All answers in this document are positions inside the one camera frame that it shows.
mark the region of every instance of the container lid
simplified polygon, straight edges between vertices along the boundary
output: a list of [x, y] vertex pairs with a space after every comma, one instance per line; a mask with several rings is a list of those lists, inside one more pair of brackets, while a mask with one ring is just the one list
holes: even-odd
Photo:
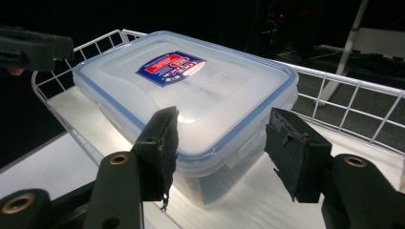
[[298, 77], [276, 62], [170, 31], [86, 60], [75, 75], [140, 129], [155, 111], [177, 106], [179, 160], [190, 163], [216, 155]]

